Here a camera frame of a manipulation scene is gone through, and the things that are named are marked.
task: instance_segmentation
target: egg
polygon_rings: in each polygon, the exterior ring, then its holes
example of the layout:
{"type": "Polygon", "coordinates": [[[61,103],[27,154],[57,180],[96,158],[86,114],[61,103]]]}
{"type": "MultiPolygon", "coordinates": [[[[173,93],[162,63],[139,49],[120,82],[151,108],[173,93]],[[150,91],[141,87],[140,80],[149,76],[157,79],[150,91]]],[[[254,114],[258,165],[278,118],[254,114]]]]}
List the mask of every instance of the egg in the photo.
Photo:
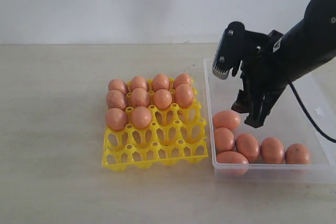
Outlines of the egg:
{"type": "Polygon", "coordinates": [[[286,150],[286,164],[309,165],[311,154],[309,149],[303,144],[292,144],[286,150]]]}
{"type": "Polygon", "coordinates": [[[214,131],[214,139],[219,152],[232,151],[235,148],[235,136],[227,128],[217,128],[214,131]]]}
{"type": "Polygon", "coordinates": [[[188,86],[191,86],[191,83],[192,79],[190,75],[187,73],[182,73],[175,78],[173,83],[173,89],[176,89],[181,84],[187,84],[188,86]]]}
{"type": "Polygon", "coordinates": [[[163,73],[157,74],[152,81],[152,89],[154,92],[160,89],[169,90],[169,85],[169,78],[163,73]]]}
{"type": "Polygon", "coordinates": [[[276,137],[268,137],[260,145],[260,154],[266,164],[282,164],[285,160],[285,147],[276,137]]]}
{"type": "Polygon", "coordinates": [[[128,124],[128,117],[118,108],[109,109],[105,114],[106,126],[113,131],[120,131],[128,124]]]}
{"type": "Polygon", "coordinates": [[[126,96],[119,90],[111,90],[106,94],[106,104],[110,109],[125,110],[128,107],[126,96]]]}
{"type": "Polygon", "coordinates": [[[148,107],[151,102],[148,92],[142,88],[136,88],[131,93],[131,104],[132,107],[136,108],[139,106],[148,107]]]}
{"type": "Polygon", "coordinates": [[[249,163],[255,162],[260,156],[258,140],[248,133],[237,136],[236,149],[247,158],[249,163]]]}
{"type": "Polygon", "coordinates": [[[215,128],[224,127],[234,130],[240,125],[240,116],[233,110],[220,111],[212,118],[215,128]]]}
{"type": "MultiPolygon", "coordinates": [[[[248,160],[238,152],[222,152],[216,156],[217,162],[222,164],[248,164],[248,160]]],[[[247,172],[247,168],[242,169],[222,169],[222,174],[229,176],[241,176],[247,172]]]]}
{"type": "Polygon", "coordinates": [[[153,100],[154,100],[154,105],[159,110],[166,110],[169,108],[170,104],[172,104],[173,97],[172,97],[172,94],[168,90],[159,89],[154,94],[153,100]]]}
{"type": "Polygon", "coordinates": [[[123,94],[127,94],[129,92],[128,87],[125,82],[120,79],[113,79],[109,82],[108,86],[109,91],[111,90],[119,90],[123,94]]]}
{"type": "Polygon", "coordinates": [[[136,107],[131,113],[131,121],[138,129],[146,128],[152,121],[152,112],[143,106],[136,107]]]}
{"type": "Polygon", "coordinates": [[[142,88],[146,91],[149,91],[148,83],[145,78],[142,76],[135,76],[131,80],[131,91],[133,91],[136,88],[142,88]]]}
{"type": "Polygon", "coordinates": [[[194,101],[193,89],[187,84],[180,84],[174,93],[175,102],[183,109],[188,108],[194,101]]]}

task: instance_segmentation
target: egg tray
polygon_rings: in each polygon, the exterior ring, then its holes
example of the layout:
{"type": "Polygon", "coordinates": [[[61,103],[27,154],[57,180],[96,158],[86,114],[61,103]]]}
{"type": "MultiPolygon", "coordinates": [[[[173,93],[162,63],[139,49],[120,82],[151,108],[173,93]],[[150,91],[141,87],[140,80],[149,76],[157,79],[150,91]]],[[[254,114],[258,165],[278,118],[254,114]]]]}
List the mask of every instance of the egg tray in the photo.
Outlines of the egg tray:
{"type": "MultiPolygon", "coordinates": [[[[173,101],[166,110],[159,110],[153,104],[154,91],[152,80],[149,84],[152,122],[144,129],[137,129],[132,123],[121,131],[106,127],[104,134],[102,165],[116,172],[125,170],[130,165],[149,168],[160,162],[166,166],[174,165],[179,160],[198,163],[208,157],[206,147],[206,120],[201,117],[201,104],[197,101],[197,90],[193,89],[195,99],[186,109],[180,108],[173,101]]],[[[170,78],[170,87],[174,79],[170,78]]],[[[130,93],[127,94],[130,104],[130,93]]],[[[125,112],[131,122],[133,107],[125,112]]]]}

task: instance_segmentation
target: white wall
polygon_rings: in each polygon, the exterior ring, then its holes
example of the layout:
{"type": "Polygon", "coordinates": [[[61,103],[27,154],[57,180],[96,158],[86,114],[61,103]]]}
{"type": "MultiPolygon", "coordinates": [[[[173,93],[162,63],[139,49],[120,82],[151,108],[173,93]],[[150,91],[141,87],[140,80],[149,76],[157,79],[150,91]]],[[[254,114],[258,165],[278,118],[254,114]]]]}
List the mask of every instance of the white wall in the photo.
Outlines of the white wall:
{"type": "Polygon", "coordinates": [[[287,31],[310,0],[0,0],[0,44],[218,42],[233,20],[287,31]]]}

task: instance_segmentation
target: black cable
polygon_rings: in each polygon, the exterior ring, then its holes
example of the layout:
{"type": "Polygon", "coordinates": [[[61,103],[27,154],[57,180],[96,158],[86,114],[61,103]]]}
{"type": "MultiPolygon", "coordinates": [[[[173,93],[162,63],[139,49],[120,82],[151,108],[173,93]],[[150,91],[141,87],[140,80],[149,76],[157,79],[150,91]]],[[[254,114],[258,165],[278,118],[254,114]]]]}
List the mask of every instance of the black cable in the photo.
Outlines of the black cable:
{"type": "Polygon", "coordinates": [[[303,112],[305,113],[306,117],[308,118],[308,120],[310,121],[310,123],[314,126],[314,128],[327,140],[329,140],[330,142],[336,143],[336,139],[328,136],[325,134],[325,132],[323,132],[323,130],[321,130],[320,127],[318,127],[318,125],[316,124],[316,122],[314,121],[314,119],[311,117],[311,115],[309,114],[308,110],[306,109],[305,105],[303,104],[298,92],[296,91],[293,83],[291,81],[288,81],[288,84],[290,86],[290,88],[292,89],[296,100],[298,101],[298,103],[300,104],[303,112]]]}

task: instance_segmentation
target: table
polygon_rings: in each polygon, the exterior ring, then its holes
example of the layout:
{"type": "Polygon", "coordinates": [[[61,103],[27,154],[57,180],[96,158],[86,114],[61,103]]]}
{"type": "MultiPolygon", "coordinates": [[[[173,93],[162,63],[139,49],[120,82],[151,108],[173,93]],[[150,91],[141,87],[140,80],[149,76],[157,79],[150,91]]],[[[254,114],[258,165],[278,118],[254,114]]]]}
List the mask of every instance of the table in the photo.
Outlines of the table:
{"type": "MultiPolygon", "coordinates": [[[[215,44],[0,46],[0,223],[334,223],[336,185],[217,182],[211,159],[101,166],[110,79],[190,73],[215,44]]],[[[333,108],[336,60],[314,72],[333,108]]]]}

